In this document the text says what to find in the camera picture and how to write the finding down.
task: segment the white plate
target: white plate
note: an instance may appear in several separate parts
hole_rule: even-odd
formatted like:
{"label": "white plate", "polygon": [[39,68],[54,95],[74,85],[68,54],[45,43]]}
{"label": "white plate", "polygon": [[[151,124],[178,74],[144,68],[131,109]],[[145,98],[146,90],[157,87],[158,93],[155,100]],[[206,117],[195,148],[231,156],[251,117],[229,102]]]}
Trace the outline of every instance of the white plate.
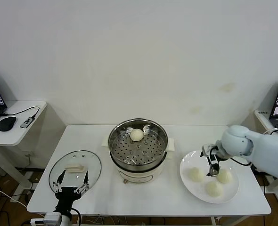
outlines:
{"label": "white plate", "polygon": [[[206,157],[200,157],[201,152],[193,151],[189,152],[181,161],[180,175],[185,187],[197,198],[210,203],[225,203],[230,201],[238,192],[239,181],[236,171],[232,167],[223,167],[221,169],[229,169],[232,174],[232,181],[227,184],[222,184],[216,177],[208,177],[206,174],[209,172],[209,164]],[[205,174],[202,182],[194,182],[189,178],[189,169],[192,167],[198,167]],[[223,188],[223,193],[219,197],[211,197],[206,192],[206,184],[210,181],[217,181]]]}

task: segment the glass lid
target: glass lid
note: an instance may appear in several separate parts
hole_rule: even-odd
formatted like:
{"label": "glass lid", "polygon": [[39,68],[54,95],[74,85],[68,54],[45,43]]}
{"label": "glass lid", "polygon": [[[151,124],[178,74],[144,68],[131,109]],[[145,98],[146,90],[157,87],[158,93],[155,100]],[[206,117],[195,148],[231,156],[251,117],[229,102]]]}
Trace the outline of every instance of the glass lid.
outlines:
{"label": "glass lid", "polygon": [[52,191],[61,187],[84,188],[86,192],[97,182],[101,173],[101,162],[90,151],[74,151],[58,160],[49,174]]}

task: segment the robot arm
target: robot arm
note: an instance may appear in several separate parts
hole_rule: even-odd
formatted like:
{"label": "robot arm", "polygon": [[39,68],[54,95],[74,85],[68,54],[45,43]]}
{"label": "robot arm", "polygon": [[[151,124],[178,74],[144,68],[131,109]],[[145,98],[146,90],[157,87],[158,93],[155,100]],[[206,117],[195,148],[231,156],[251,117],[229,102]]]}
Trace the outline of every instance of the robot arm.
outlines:
{"label": "robot arm", "polygon": [[243,126],[231,126],[215,145],[204,145],[201,156],[210,164],[208,176],[217,176],[219,162],[240,156],[258,169],[278,178],[278,137],[250,131]]}

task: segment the white table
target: white table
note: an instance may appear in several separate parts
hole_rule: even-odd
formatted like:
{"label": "white table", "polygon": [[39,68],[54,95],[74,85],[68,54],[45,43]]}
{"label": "white table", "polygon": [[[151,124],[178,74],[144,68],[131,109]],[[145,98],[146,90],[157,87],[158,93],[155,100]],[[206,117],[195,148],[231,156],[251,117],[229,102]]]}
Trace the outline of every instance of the white table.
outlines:
{"label": "white table", "polygon": [[53,211],[57,199],[49,187],[49,173],[53,165],[64,155],[75,150],[96,153],[102,164],[97,183],[73,207],[83,215],[110,216],[164,216],[205,217],[235,216],[235,225],[250,215],[270,214],[270,206],[264,197],[250,167],[233,161],[222,162],[232,165],[238,174],[238,194],[228,203],[210,204],[193,196],[183,185],[179,166],[181,159],[193,150],[201,150],[203,144],[215,143],[226,126],[164,126],[169,137],[175,139],[175,152],[165,160],[162,174],[152,182],[143,184],[123,183],[109,155],[102,147],[104,137],[114,126],[69,125],[66,127],[34,194],[27,206],[33,213]]}
{"label": "white table", "polygon": [[[37,108],[30,109],[26,112],[14,115],[16,117],[16,122],[13,126],[13,128],[7,132],[1,132],[0,131],[0,146],[15,146],[18,145],[23,137],[26,135],[26,133],[29,131],[29,129],[32,127],[32,125],[35,123],[35,121],[38,119],[42,111],[46,107],[45,101],[6,101],[8,114],[11,113],[17,113],[22,110],[25,110],[32,106],[39,106],[40,110],[35,116],[35,120],[28,126],[28,128],[20,128],[20,125],[29,117],[33,116]],[[0,168],[3,169],[1,171],[1,175],[4,174],[4,172],[8,173],[13,179],[15,179],[17,182],[19,182],[19,186],[16,189],[14,195],[21,194],[23,190],[29,189],[32,184],[28,180],[32,172],[27,172],[25,176],[23,176],[16,168],[7,160],[6,154],[4,153],[4,149],[0,148]],[[18,200],[20,196],[14,196],[14,199]]]}
{"label": "white table", "polygon": [[[274,126],[269,120],[270,112],[270,110],[263,109],[254,111],[256,118],[260,121],[265,130],[274,129]],[[278,137],[278,133],[273,133],[272,135]],[[272,176],[266,176],[266,179],[270,183],[268,186],[266,186],[266,194],[274,194],[278,200],[278,178],[274,179]]]}

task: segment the computer mouse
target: computer mouse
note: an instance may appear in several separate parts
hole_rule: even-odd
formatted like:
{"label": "computer mouse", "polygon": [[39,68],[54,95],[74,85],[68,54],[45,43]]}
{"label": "computer mouse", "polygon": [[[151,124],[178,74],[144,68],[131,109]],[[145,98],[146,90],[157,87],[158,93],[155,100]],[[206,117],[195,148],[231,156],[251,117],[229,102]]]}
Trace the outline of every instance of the computer mouse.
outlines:
{"label": "computer mouse", "polygon": [[6,132],[12,129],[16,122],[16,117],[8,117],[0,121],[0,131]]}

